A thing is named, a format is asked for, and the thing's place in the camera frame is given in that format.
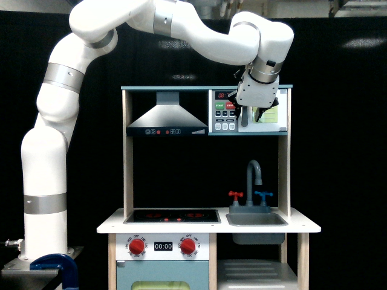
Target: wooden post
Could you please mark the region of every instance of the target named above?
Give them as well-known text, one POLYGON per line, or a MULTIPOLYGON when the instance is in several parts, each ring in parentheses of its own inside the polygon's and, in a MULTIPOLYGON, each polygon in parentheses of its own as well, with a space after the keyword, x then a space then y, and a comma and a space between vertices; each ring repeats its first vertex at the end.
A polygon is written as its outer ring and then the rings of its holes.
POLYGON ((309 233, 298 233, 298 290, 309 290, 309 233))
POLYGON ((117 290, 117 268, 115 264, 115 234, 109 234, 108 239, 108 285, 109 290, 117 290))
POLYGON ((287 135, 278 136, 278 209, 290 216, 291 89, 288 89, 287 116, 287 135))
POLYGON ((210 290, 216 290, 217 277, 216 277, 216 233, 210 233, 210 290))
POLYGON ((285 233, 285 240, 279 246, 279 261, 281 263, 288 262, 288 234, 285 233))
POLYGON ((126 136, 126 127, 132 123, 132 96, 122 91, 123 112, 123 214, 133 212, 133 137, 126 136))

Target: black backdrop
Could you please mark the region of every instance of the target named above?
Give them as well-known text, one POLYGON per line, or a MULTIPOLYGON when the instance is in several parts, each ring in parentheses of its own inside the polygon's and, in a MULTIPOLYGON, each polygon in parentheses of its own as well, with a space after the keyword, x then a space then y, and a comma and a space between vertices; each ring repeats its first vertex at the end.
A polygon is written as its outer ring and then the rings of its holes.
MULTIPOLYGON (((291 205, 322 227, 311 234, 310 289, 380 288, 386 254, 387 18, 282 21, 295 32, 280 81, 294 86, 291 205), (354 39, 364 39, 363 46, 345 47, 354 39), (379 45, 365 47, 370 39, 379 45)), ((229 23, 206 25, 226 33, 229 23)), ((96 228, 123 206, 120 87, 237 84, 233 66, 190 48, 166 50, 168 38, 127 25, 117 31, 117 48, 88 68, 68 152, 68 243, 85 246, 77 259, 81 289, 107 288, 107 236, 96 228), (179 77, 186 75, 191 79, 179 77)), ((0 241, 24 236, 19 149, 36 118, 51 50, 69 32, 67 15, 0 13, 0 241)), ((276 164, 266 161, 276 152, 272 137, 265 137, 268 145, 220 137, 147 143, 134 144, 136 206, 227 206, 225 194, 230 187, 244 189, 252 158, 264 163, 269 185, 276 181, 276 164), (230 152, 231 158, 214 158, 230 152)), ((227 243, 229 236, 220 238, 220 257, 252 251, 265 257, 266 250, 240 250, 227 243)), ((289 264, 296 271, 296 236, 289 239, 289 264)))

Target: shelf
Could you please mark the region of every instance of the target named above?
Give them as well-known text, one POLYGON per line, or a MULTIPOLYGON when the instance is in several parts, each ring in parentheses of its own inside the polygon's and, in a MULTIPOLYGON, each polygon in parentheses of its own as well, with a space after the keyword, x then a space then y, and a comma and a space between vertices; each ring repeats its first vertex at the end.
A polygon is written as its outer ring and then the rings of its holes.
POLYGON ((218 290, 297 290, 288 264, 271 260, 218 260, 218 290))
POLYGON ((235 133, 227 133, 227 132, 209 132, 208 136, 286 136, 288 132, 235 132, 235 133))
POLYGON ((101 234, 125 233, 318 233, 321 227, 312 222, 299 211, 291 208, 291 216, 284 215, 278 208, 272 208, 272 213, 280 215, 286 226, 235 227, 229 225, 226 214, 229 208, 213 208, 218 210, 220 223, 149 223, 124 224, 123 208, 118 209, 97 229, 101 234))
MULTIPOLYGON (((293 85, 279 85, 279 89, 291 89, 293 85)), ((149 91, 208 91, 209 89, 237 89, 238 86, 122 86, 121 90, 149 91)))

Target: stovetop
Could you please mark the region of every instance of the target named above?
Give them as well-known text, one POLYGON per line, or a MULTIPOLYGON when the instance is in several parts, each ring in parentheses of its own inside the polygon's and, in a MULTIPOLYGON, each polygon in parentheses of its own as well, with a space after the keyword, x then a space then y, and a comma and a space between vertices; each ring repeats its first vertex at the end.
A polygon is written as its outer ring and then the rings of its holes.
POLYGON ((217 210, 184 209, 184 210, 134 210, 124 221, 129 223, 219 223, 217 210))

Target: blue clamp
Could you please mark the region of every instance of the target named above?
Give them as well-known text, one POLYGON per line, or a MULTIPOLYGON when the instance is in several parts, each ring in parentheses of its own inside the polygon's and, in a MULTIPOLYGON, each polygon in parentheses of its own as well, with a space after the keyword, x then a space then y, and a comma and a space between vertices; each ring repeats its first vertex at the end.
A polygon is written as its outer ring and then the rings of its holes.
POLYGON ((78 267, 74 260, 64 254, 50 254, 36 259, 30 270, 59 269, 62 271, 62 289, 78 290, 78 267))
POLYGON ((269 196, 273 196, 274 194, 272 192, 254 192, 256 195, 260 195, 261 196, 261 206, 262 207, 266 207, 267 206, 267 203, 266 203, 266 196, 269 195, 269 196))

